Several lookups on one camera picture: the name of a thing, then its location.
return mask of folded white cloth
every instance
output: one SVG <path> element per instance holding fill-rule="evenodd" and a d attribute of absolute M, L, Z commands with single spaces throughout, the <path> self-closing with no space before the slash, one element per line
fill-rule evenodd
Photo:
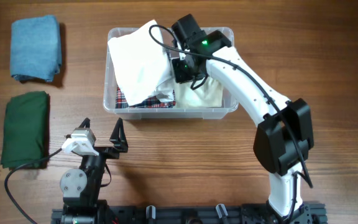
<path fill-rule="evenodd" d="M 137 31 L 108 41 L 118 87 L 125 94 L 129 106 L 156 96 L 161 102 L 173 101 L 173 75 L 165 49 L 150 37 L 150 26 L 146 23 Z M 152 29 L 160 42 L 160 29 Z"/>
<path fill-rule="evenodd" d="M 191 82 L 175 83 L 175 108 L 211 108 L 222 107 L 223 86 L 222 84 L 208 77 L 204 85 L 196 90 L 190 88 Z"/>

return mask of clear plastic container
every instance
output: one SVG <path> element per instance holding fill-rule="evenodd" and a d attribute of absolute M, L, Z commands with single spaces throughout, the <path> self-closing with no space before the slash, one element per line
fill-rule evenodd
<path fill-rule="evenodd" d="M 131 34 L 138 28 L 117 27 L 110 30 L 108 40 L 112 37 L 120 37 Z M 209 27 L 202 28 L 207 34 L 215 30 L 220 30 L 234 45 L 233 31 L 228 27 Z M 164 43 L 170 45 L 172 37 L 168 32 L 162 32 Z M 172 52 L 171 56 L 178 57 L 177 52 Z M 117 81 L 114 73 L 114 66 L 111 61 L 109 47 L 107 47 L 106 59 L 106 78 L 104 80 L 103 107 L 109 113 L 119 115 L 122 119 L 142 119 L 142 118 L 203 118 L 203 119 L 222 119 L 227 113 L 235 111 L 239 103 L 228 92 L 223 90 L 222 107 L 220 108 L 124 108 L 116 109 Z"/>

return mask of wooden surface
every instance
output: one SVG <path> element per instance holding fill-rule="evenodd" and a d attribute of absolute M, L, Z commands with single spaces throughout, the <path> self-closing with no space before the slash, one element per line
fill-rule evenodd
<path fill-rule="evenodd" d="M 325 203 L 330 223 L 358 223 L 358 1 L 15 2 L 20 4 L 0 4 L 0 158 L 6 103 L 34 90 L 51 96 L 51 153 L 85 117 L 96 145 L 109 144 L 117 120 L 102 106 L 109 30 L 151 19 L 170 26 L 190 12 L 200 26 L 230 27 L 243 59 L 269 85 L 309 103 L 315 147 L 307 166 L 315 187 L 302 183 L 302 197 Z M 53 85 L 20 84 L 9 76 L 11 23 L 46 14 L 62 23 L 63 73 Z M 140 120 L 124 126 L 129 152 L 108 161 L 112 184 L 99 196 L 110 205 L 267 200 L 268 175 L 254 156 L 255 127 L 243 108 L 222 120 Z M 79 164 L 78 156 L 61 153 L 45 170 L 14 174 L 11 192 L 33 219 L 49 223 L 51 209 L 63 205 L 61 175 Z M 7 173 L 0 166 L 0 223 L 27 223 L 5 193 Z"/>

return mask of blue cloth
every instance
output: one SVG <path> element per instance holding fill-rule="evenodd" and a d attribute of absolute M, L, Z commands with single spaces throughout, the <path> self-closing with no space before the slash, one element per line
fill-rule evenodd
<path fill-rule="evenodd" d="M 21 19 L 12 23 L 11 77 L 52 82 L 62 66 L 59 23 L 55 16 Z"/>

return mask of white storage box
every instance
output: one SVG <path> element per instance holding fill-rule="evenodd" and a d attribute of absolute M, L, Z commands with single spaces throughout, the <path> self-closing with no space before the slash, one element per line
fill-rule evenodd
<path fill-rule="evenodd" d="M 120 37 L 131 34 L 138 28 L 117 27 L 110 30 L 108 40 L 112 37 Z M 215 30 L 220 30 L 234 45 L 233 31 L 228 27 L 209 27 L 202 28 L 207 34 Z M 172 37 L 168 32 L 162 30 L 164 43 L 172 45 Z M 172 57 L 178 57 L 177 52 L 171 52 Z M 114 74 L 114 65 L 107 47 L 106 59 L 106 78 L 104 80 L 103 107 L 109 113 L 119 115 L 122 119 L 142 119 L 142 118 L 203 118 L 203 119 L 222 119 L 227 113 L 235 111 L 239 103 L 226 90 L 223 90 L 222 107 L 220 108 L 124 108 L 116 109 L 117 81 Z"/>

